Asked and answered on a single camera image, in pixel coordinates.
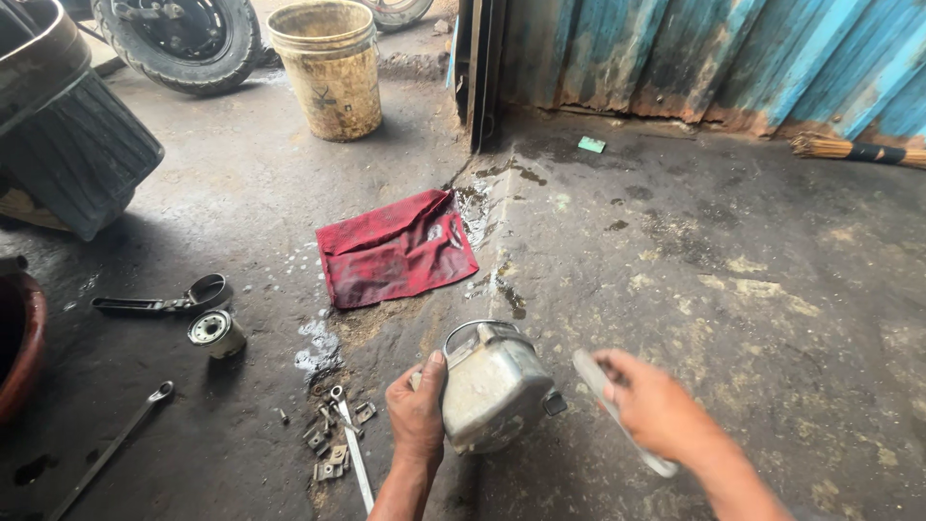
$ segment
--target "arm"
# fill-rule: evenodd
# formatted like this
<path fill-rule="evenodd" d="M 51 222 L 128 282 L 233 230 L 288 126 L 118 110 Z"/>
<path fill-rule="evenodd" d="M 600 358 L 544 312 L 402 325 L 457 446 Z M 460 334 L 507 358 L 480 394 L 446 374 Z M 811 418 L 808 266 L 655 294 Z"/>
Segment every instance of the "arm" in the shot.
<path fill-rule="evenodd" d="M 619 349 L 594 354 L 633 439 L 688 467 L 721 521 L 792 521 L 736 443 L 663 371 Z"/>
<path fill-rule="evenodd" d="M 421 371 L 418 390 L 411 376 Z M 444 419 L 438 405 L 447 374 L 441 351 L 421 369 L 405 371 L 386 389 L 386 409 L 393 426 L 393 466 L 380 489 L 368 521 L 420 521 L 437 467 L 444 459 Z"/>

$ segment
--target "tire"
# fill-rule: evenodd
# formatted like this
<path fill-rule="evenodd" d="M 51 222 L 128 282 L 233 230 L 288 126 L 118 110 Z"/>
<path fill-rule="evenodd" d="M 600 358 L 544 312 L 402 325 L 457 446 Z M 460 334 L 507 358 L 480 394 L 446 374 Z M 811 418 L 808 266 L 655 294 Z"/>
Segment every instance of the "tire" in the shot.
<path fill-rule="evenodd" d="M 434 0 L 402 0 L 381 6 L 377 0 L 355 0 L 373 11 L 373 23 L 382 32 L 395 32 L 420 20 Z"/>
<path fill-rule="evenodd" d="M 113 0 L 93 0 L 94 18 L 106 41 L 129 67 L 151 81 L 189 95 L 227 92 L 254 71 L 261 55 L 260 24 L 249 0 L 217 0 L 231 40 L 210 61 L 171 56 L 150 44 L 112 9 Z"/>

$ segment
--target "dirty yellow bucket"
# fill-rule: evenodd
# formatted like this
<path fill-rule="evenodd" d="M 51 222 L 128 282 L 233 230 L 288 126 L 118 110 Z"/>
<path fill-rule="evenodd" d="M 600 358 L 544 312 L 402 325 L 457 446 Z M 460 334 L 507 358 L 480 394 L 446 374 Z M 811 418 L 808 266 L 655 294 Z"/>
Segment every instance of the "dirty yellow bucket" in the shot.
<path fill-rule="evenodd" d="M 351 141 L 380 126 L 369 7 L 347 0 L 293 4 L 274 11 L 267 26 L 315 136 Z"/>

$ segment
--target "red rag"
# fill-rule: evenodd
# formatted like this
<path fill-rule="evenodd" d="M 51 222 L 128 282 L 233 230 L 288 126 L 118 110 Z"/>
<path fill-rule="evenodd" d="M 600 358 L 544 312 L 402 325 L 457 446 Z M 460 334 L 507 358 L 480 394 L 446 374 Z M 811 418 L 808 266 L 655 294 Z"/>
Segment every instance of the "red rag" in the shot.
<path fill-rule="evenodd" d="M 418 295 L 479 270 L 451 192 L 427 190 L 315 231 L 334 307 Z"/>

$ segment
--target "blue corrugated metal wall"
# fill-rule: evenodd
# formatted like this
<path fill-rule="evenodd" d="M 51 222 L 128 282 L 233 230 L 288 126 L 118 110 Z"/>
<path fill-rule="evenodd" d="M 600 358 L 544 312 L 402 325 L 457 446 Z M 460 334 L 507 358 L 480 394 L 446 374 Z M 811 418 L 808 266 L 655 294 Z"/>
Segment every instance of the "blue corrugated metal wall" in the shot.
<path fill-rule="evenodd" d="M 502 97 L 922 146 L 926 0 L 509 0 Z"/>

